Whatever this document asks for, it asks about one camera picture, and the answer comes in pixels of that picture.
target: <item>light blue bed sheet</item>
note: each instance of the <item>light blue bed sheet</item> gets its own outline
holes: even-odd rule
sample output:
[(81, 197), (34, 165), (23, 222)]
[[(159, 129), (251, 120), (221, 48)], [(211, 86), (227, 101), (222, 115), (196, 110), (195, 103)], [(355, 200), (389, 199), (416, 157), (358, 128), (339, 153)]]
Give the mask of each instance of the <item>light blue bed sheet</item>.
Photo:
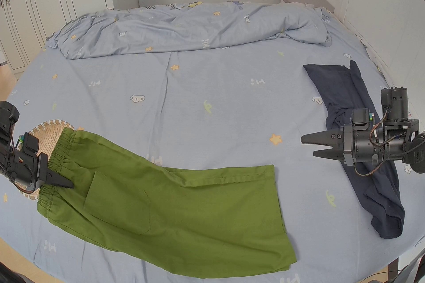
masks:
[(163, 166), (274, 164), (298, 260), (290, 270), (214, 280), (173, 275), (55, 227), (4, 176), (0, 237), (66, 283), (354, 283), (396, 259), (425, 233), (425, 176), (396, 162), (406, 219), (401, 237), (382, 239), (340, 163), (314, 158), (321, 147), (300, 143), (303, 134), (326, 129), (327, 116), (304, 64), (348, 67), (355, 60), (377, 109), (386, 86), (357, 37), (332, 17), (322, 20), (332, 38), (328, 47), (274, 38), (79, 60), (46, 47), (8, 98), (20, 111), (15, 140), (41, 122), (62, 119)]

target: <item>headboard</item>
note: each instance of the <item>headboard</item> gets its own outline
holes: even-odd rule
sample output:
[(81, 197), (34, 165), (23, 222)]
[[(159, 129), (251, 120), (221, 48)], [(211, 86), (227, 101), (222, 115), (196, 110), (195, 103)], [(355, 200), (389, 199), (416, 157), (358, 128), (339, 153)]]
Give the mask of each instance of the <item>headboard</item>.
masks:
[(335, 14), (370, 47), (389, 84), (407, 87), (425, 130), (425, 0), (341, 0)]

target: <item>green shorts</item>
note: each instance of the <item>green shorts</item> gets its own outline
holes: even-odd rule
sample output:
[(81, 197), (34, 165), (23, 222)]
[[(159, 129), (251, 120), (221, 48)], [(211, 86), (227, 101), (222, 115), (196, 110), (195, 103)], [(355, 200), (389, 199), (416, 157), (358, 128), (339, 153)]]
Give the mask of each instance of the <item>green shorts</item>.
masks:
[(289, 269), (274, 166), (157, 166), (96, 134), (64, 129), (49, 168), (74, 189), (43, 185), (38, 211), (105, 249), (199, 278)]

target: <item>woven basket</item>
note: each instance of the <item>woven basket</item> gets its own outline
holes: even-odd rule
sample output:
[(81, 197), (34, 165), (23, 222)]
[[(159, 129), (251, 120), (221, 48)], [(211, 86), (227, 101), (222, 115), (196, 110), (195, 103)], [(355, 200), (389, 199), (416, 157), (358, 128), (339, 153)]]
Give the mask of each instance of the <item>woven basket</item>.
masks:
[[(50, 157), (65, 127), (69, 127), (75, 130), (75, 128), (67, 121), (55, 119), (43, 122), (39, 126), (36, 126), (31, 131), (29, 131), (29, 134), (32, 134), (33, 136), (37, 137), (39, 140), (39, 149), (37, 155), (43, 152)], [(19, 187), (26, 190), (26, 187), (23, 187), (21, 185), (19, 185)], [(21, 192), (26, 198), (38, 201), (39, 191), (40, 189), (37, 189), (30, 194), (23, 193), (22, 191), (19, 192)]]

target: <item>orange star print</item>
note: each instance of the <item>orange star print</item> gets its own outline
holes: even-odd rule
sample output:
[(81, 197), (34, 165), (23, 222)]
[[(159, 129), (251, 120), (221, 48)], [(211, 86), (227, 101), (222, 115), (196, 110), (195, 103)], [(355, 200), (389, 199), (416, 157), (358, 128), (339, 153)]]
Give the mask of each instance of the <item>orange star print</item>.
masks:
[(282, 138), (281, 138), (280, 136), (276, 136), (276, 135), (273, 133), (273, 134), (272, 134), (272, 137), (270, 138), (270, 141), (271, 141), (273, 144), (277, 145), (277, 144), (279, 144), (280, 142), (282, 142)]

